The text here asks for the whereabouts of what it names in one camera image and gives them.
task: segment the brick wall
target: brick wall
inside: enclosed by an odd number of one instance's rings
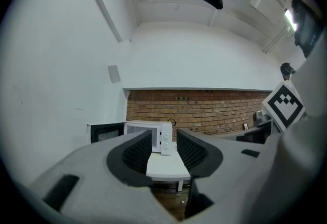
[[[177,128],[208,135],[241,131],[243,123],[253,127],[253,113],[261,109],[270,92],[211,90],[132,90],[126,120],[168,121]]]

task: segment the white ceiling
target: white ceiling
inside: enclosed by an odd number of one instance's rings
[[[273,24],[250,5],[251,0],[223,0],[216,10],[203,0],[133,0],[138,22],[185,21],[219,27],[256,42],[264,50],[280,34],[284,15]],[[287,8],[290,0],[277,0]]]

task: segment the light fixture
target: light fixture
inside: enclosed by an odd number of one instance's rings
[[[285,12],[285,17],[288,21],[288,23],[292,26],[293,30],[296,31],[297,29],[297,24],[293,22],[293,16],[290,10],[287,10]]]

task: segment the white microwave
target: white microwave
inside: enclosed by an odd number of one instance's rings
[[[170,155],[173,150],[173,127],[169,121],[132,120],[125,123],[125,134],[152,131],[152,152]]]
[[[152,131],[152,152],[170,155],[173,150],[173,127],[169,121],[132,120],[110,124],[88,124],[87,143],[91,144],[133,132]]]

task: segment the small table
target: small table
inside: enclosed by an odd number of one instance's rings
[[[182,159],[177,152],[176,141],[173,142],[173,151],[169,155],[152,153],[147,166],[147,176],[154,181],[176,181],[178,191],[182,191],[183,181],[191,178]]]

